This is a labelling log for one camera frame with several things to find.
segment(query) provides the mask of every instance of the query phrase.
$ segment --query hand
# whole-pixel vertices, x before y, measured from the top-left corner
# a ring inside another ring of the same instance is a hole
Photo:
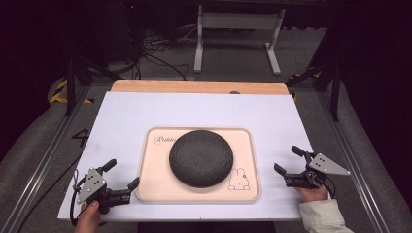
[[[327,200],[327,189],[322,185],[320,188],[307,189],[303,187],[296,187],[296,191],[302,195],[303,202],[324,201]]]
[[[93,201],[88,207],[83,205],[82,210],[75,233],[97,233],[100,223],[99,202]]]

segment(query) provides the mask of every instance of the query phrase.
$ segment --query rabbit illustration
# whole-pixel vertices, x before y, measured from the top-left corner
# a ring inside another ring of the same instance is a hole
[[[232,169],[230,172],[229,190],[249,190],[249,181],[245,170],[242,168]]]

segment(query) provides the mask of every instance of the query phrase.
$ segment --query black round cushion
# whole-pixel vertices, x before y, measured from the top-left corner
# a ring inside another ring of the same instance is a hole
[[[219,134],[194,130],[180,137],[169,155],[179,181],[192,187],[210,187],[223,181],[233,166],[233,151]]]

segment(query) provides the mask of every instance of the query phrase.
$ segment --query yellow tape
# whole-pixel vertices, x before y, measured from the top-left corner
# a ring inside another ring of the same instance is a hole
[[[64,86],[67,85],[67,80],[62,80],[60,84],[58,85],[57,89],[54,92],[54,95],[52,96],[51,100],[49,101],[50,103],[58,102],[62,104],[67,104],[68,100],[67,98],[61,98],[60,94],[64,89]],[[94,99],[85,99],[83,101],[84,104],[92,104],[94,103]]]

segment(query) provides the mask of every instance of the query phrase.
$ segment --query wooden tray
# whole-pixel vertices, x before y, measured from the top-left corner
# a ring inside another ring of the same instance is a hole
[[[233,150],[233,168],[221,183],[195,188],[181,183],[172,173],[169,152],[174,142],[192,130],[210,130],[221,135]],[[260,186],[250,133],[241,128],[167,128],[151,129],[140,168],[136,195],[144,201],[252,201]]]

